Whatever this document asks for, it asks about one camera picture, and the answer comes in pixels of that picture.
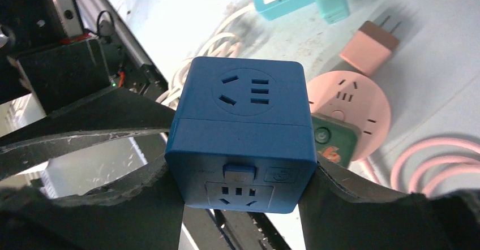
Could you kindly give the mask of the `dark green cube socket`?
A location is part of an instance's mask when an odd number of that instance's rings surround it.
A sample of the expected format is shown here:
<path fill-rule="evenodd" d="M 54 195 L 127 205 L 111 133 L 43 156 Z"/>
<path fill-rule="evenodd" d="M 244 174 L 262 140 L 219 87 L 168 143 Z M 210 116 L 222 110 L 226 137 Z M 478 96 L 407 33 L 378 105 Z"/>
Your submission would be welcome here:
<path fill-rule="evenodd" d="M 329 161 L 348 168 L 359 142 L 359 128 L 321 114 L 312 115 L 312 125 L 317 152 Z"/>

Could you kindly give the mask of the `blue cube socket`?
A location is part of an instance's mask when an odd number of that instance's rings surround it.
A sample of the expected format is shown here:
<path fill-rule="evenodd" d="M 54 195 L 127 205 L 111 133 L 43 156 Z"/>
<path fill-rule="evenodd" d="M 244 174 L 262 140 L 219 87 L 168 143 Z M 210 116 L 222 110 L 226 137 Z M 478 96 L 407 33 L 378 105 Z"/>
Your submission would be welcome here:
<path fill-rule="evenodd" d="M 194 58 L 165 159 L 191 208 L 292 212 L 317 164 L 303 66 Z"/>

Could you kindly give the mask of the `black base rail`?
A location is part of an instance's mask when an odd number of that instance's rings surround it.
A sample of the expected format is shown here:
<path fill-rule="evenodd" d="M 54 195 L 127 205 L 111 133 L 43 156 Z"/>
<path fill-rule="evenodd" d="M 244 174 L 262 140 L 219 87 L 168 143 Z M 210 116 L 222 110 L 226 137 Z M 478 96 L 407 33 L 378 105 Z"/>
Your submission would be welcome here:
<path fill-rule="evenodd" d="M 186 206 L 183 224 L 198 249 L 290 249 L 264 213 Z"/>

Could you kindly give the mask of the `pink round power strip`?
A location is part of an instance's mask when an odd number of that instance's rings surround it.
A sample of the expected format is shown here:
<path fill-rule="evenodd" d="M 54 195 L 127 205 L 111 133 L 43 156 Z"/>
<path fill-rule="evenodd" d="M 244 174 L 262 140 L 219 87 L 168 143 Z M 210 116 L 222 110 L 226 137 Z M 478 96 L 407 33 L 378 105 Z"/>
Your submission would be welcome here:
<path fill-rule="evenodd" d="M 352 161 L 370 156 L 386 139 L 392 114 L 388 99 L 369 77 L 352 71 L 331 71 L 307 83 L 312 114 L 344 122 L 358 130 Z"/>

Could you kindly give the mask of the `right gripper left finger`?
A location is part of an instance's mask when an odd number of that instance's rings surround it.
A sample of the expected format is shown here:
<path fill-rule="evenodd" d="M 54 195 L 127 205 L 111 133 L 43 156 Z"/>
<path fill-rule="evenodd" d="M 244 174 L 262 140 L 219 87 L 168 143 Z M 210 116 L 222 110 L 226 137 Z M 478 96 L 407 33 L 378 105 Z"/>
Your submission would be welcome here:
<path fill-rule="evenodd" d="M 177 249 L 184 202 L 162 159 L 83 195 L 1 190 L 2 249 Z"/>

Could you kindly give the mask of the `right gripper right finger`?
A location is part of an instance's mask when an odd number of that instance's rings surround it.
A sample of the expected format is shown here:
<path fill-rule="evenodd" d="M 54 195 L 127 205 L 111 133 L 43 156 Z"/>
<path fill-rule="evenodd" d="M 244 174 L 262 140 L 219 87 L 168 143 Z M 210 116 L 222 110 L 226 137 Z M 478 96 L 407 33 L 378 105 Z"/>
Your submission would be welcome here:
<path fill-rule="evenodd" d="M 479 190 L 401 193 L 319 162 L 299 201 L 307 249 L 478 249 Z"/>

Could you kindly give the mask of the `pink brown plug adapter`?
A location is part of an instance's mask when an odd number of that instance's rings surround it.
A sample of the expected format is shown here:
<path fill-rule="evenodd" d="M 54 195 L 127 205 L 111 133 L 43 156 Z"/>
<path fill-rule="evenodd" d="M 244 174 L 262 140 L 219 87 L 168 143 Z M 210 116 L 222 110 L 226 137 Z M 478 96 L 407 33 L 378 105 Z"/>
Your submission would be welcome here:
<path fill-rule="evenodd" d="M 395 31 L 401 23 L 391 21 L 390 15 L 380 23 L 366 20 L 340 51 L 339 57 L 360 73 L 373 75 L 400 44 Z"/>

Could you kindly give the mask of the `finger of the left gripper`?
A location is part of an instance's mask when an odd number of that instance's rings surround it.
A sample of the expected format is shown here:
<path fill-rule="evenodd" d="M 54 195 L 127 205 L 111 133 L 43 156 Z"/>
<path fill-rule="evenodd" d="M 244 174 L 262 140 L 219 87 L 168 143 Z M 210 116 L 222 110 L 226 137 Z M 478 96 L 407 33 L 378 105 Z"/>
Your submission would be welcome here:
<path fill-rule="evenodd" d="M 1 137 L 1 179 L 83 148 L 168 132 L 175 111 L 123 88 L 105 88 Z"/>

